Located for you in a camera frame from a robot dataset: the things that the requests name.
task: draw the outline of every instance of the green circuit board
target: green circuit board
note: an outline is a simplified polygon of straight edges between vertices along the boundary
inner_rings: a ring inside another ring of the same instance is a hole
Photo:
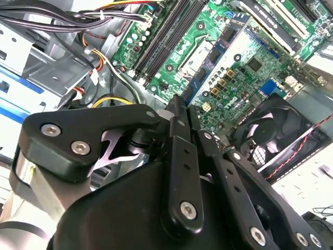
[[[174,53],[148,84],[147,89],[166,102],[168,102],[174,94],[181,95],[188,81],[179,76],[179,66],[192,49],[196,48],[200,41],[216,41],[230,19],[230,9],[228,7],[216,6],[212,2],[209,2],[176,47]],[[168,85],[166,91],[161,87],[163,83]]]
[[[268,12],[270,13],[275,20],[292,36],[295,37],[293,31],[285,24],[284,20],[275,15],[272,9],[267,6],[264,0],[257,0],[257,2]],[[327,40],[333,33],[333,26],[330,25],[330,20],[332,15],[326,9],[326,7],[319,1],[314,1],[309,8],[317,15],[318,19],[314,22],[307,21],[298,11],[289,0],[283,2],[284,7],[289,10],[289,12],[299,20],[309,32],[309,37],[305,40],[298,39],[298,42],[302,45],[302,49],[297,53],[299,58],[303,61],[306,61],[313,52],[319,48],[322,43]]]
[[[284,24],[283,20],[274,15],[263,0],[257,2],[292,37],[295,37],[292,30]],[[159,17],[152,19],[151,27],[143,28],[142,24],[134,23],[112,59],[118,65],[125,67],[126,73],[135,80],[137,80],[135,73],[131,69],[133,69],[135,63],[149,45],[149,41],[158,31],[158,26],[163,23],[172,3],[173,1],[168,1],[168,4],[165,4],[165,9]],[[313,23],[307,22],[294,9],[289,0],[285,0],[283,5],[306,26],[310,34],[306,40],[298,39],[298,42],[302,45],[298,56],[292,57],[264,28],[252,19],[251,29],[260,37],[260,40],[258,41],[258,39],[251,36],[251,32],[244,32],[244,44],[239,46],[237,52],[241,55],[241,60],[233,61],[227,68],[221,68],[221,71],[231,70],[233,76],[221,76],[218,79],[215,78],[217,79],[215,82],[205,82],[192,101],[192,104],[197,107],[203,129],[214,132],[217,136],[222,136],[229,129],[237,127],[260,102],[268,97],[261,92],[261,87],[269,81],[275,82],[278,88],[274,92],[281,97],[289,98],[295,92],[293,87],[285,84],[286,76],[291,76],[299,70],[299,63],[307,60],[327,40],[333,31],[333,26],[325,27],[324,24],[329,22],[331,15],[319,1],[314,1],[310,6],[318,16],[318,19]],[[147,6],[143,7],[141,13],[146,13],[148,10]],[[236,13],[235,10],[227,2],[216,5],[213,1],[209,1],[158,73],[144,83],[146,89],[165,103],[169,102],[175,94],[181,96],[190,82],[190,77],[193,76],[184,76],[181,69],[184,65],[189,66],[189,58],[192,58],[195,53],[197,53],[196,59],[203,60],[207,57],[208,54],[200,55],[198,50],[201,48],[200,51],[204,52],[212,48],[222,32],[228,27],[234,13]],[[257,66],[259,64],[260,67],[254,70],[253,62],[254,64],[257,63]],[[305,74],[307,72],[302,72],[304,79],[309,79],[312,82],[316,81],[317,78],[313,78],[310,74],[304,77]],[[221,78],[225,81],[225,85],[222,88],[217,88],[217,82],[221,81]]]

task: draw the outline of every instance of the motherboard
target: motherboard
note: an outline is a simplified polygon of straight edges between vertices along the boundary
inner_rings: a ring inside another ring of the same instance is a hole
[[[303,69],[333,32],[319,0],[168,0],[140,10],[112,61],[159,100],[195,105],[222,138],[272,94],[325,80]]]

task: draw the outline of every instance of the pcie slot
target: pcie slot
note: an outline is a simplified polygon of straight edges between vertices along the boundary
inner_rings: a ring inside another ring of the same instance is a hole
[[[289,25],[290,28],[293,29],[296,35],[298,35],[302,39],[308,38],[310,35],[306,30],[306,27],[297,20],[286,8],[285,6],[280,3],[279,0],[264,0],[268,5],[270,5],[273,10],[280,15]]]
[[[290,0],[290,2],[308,22],[314,22],[318,19],[316,14],[306,5],[305,0]]]
[[[175,28],[173,34],[163,46],[163,49],[154,58],[153,62],[151,63],[151,67],[149,67],[148,71],[146,72],[146,77],[152,78],[156,75],[158,70],[162,67],[162,65],[171,55],[177,44],[183,38],[186,31],[191,27],[191,25],[196,20],[196,18],[201,13],[206,4],[206,0],[196,0],[194,3],[192,3],[192,5],[188,8],[188,11],[184,15],[184,18],[180,21],[180,23]]]
[[[140,59],[136,62],[134,70],[141,72],[147,65],[152,55],[156,52],[156,49],[160,45],[160,42],[165,38],[170,28],[177,22],[184,8],[188,4],[188,0],[176,0],[174,6],[170,10],[169,14],[165,18],[163,24],[156,33],[154,39],[150,42],[150,45],[146,48]]]
[[[233,0],[230,4],[251,14],[291,55],[301,49],[301,45],[295,42],[284,28],[255,0]]]

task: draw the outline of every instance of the white cable tie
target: white cable tie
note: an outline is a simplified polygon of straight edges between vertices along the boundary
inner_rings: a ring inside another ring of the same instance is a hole
[[[104,19],[105,19],[104,12],[103,12],[102,9],[100,10],[100,19],[101,19],[101,20],[104,20]]]
[[[90,79],[95,86],[98,84],[99,75],[96,68],[93,69],[93,73],[91,74]]]

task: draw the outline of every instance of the cable bundle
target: cable bundle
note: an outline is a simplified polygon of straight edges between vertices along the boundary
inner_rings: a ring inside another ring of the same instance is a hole
[[[6,5],[0,6],[0,20],[17,24],[26,28],[47,32],[80,32],[98,28],[109,22],[112,18],[122,18],[137,22],[145,22],[146,19],[143,15],[128,13],[122,9],[124,5],[150,2],[156,1],[118,1],[99,8],[98,10],[66,12],[52,4],[43,1],[17,0],[13,2],[6,2]],[[39,23],[10,16],[17,13],[45,16],[60,21],[63,24],[55,25]]]

